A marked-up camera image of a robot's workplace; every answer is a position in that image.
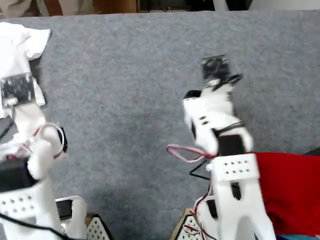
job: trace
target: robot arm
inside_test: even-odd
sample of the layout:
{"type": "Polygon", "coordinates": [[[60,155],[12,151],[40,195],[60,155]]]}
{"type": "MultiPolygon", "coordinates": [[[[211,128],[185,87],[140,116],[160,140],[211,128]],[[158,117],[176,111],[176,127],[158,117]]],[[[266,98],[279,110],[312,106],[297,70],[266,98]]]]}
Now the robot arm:
{"type": "Polygon", "coordinates": [[[209,190],[194,208],[202,238],[255,240],[258,236],[259,240],[275,240],[264,208],[256,157],[249,153],[253,138],[231,101],[234,84],[242,76],[230,74],[224,55],[204,59],[202,69],[203,90],[189,91],[183,99],[184,120],[195,144],[215,157],[206,167],[211,175],[209,190]]]}
{"type": "Polygon", "coordinates": [[[30,156],[27,168],[31,176],[40,180],[51,164],[62,159],[67,150],[64,131],[45,116],[35,102],[33,79],[30,73],[2,78],[2,105],[14,120],[18,133],[9,147],[11,158],[30,156]]]}

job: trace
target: perforated plate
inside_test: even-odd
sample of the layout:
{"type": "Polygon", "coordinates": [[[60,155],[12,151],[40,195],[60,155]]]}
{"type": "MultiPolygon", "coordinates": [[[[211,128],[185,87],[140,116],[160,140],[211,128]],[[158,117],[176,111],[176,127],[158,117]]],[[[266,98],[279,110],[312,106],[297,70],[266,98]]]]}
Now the perforated plate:
{"type": "Polygon", "coordinates": [[[87,240],[111,240],[100,218],[94,217],[86,228],[87,240]]]}
{"type": "Polygon", "coordinates": [[[181,225],[181,228],[176,235],[175,240],[203,240],[201,237],[200,227],[193,215],[186,215],[184,221],[181,225]],[[192,228],[197,229],[198,231],[194,231],[185,227],[188,225],[192,228]]]}
{"type": "Polygon", "coordinates": [[[218,156],[208,166],[213,170],[217,182],[237,181],[243,179],[259,179],[256,155],[241,154],[232,156],[218,156]]]}

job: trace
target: white wire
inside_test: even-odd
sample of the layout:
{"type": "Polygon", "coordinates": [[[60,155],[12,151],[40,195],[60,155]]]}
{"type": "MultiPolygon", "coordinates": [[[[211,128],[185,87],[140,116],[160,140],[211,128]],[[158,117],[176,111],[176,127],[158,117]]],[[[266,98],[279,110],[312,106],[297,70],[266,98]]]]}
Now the white wire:
{"type": "Polygon", "coordinates": [[[60,149],[60,151],[58,153],[55,154],[55,155],[59,155],[60,153],[62,153],[62,151],[64,150],[64,146],[65,146],[65,134],[64,134],[64,131],[62,131],[62,129],[58,125],[56,125],[56,124],[54,124],[52,122],[46,122],[45,124],[43,124],[40,127],[39,132],[37,133],[37,135],[41,134],[41,132],[44,130],[45,127],[54,127],[60,132],[61,137],[62,137],[61,149],[60,149]]]}
{"type": "Polygon", "coordinates": [[[183,145],[179,145],[179,144],[168,144],[168,146],[166,147],[166,150],[168,153],[172,154],[176,158],[178,158],[186,163],[189,163],[189,164],[200,161],[201,159],[203,159],[205,157],[205,154],[206,154],[204,151],[197,149],[195,147],[183,146],[183,145]],[[182,156],[179,152],[177,152],[175,149],[187,150],[192,153],[199,154],[199,156],[194,159],[187,159],[184,156],[182,156]]]}

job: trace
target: red wire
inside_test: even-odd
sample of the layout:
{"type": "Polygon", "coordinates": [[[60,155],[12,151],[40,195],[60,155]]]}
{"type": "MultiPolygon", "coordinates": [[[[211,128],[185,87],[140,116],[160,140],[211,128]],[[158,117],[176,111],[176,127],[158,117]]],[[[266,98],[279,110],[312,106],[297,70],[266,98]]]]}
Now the red wire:
{"type": "Polygon", "coordinates": [[[183,146],[183,145],[178,145],[178,144],[169,144],[166,147],[166,151],[168,153],[172,154],[173,156],[175,156],[176,158],[181,159],[187,163],[194,163],[194,162],[199,161],[202,158],[213,159],[216,157],[216,156],[208,154],[205,151],[202,151],[198,148],[191,147],[191,146],[183,146]],[[180,153],[178,153],[175,150],[187,150],[189,152],[199,154],[199,156],[196,158],[193,158],[193,159],[188,159],[188,158],[185,158],[184,156],[182,156],[180,153]]]}
{"type": "Polygon", "coordinates": [[[186,228],[188,228],[188,229],[191,229],[191,230],[193,230],[193,231],[195,231],[195,232],[200,232],[200,230],[199,229],[196,229],[196,228],[194,228],[194,227],[192,227],[192,226],[189,226],[189,225],[183,225],[184,227],[186,227],[186,228]]]}

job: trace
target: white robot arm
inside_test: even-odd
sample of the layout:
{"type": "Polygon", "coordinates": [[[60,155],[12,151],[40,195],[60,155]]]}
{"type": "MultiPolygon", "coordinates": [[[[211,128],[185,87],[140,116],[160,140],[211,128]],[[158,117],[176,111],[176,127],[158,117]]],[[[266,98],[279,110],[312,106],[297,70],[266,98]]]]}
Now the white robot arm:
{"type": "Polygon", "coordinates": [[[231,101],[234,84],[242,76],[230,74],[224,55],[204,59],[202,69],[204,88],[189,91],[183,107],[195,144],[213,158],[206,166],[210,184],[207,194],[195,201],[193,234],[192,226],[184,225],[176,239],[196,239],[196,233],[204,240],[275,240],[262,199],[256,157],[250,153],[253,138],[231,101]]]}

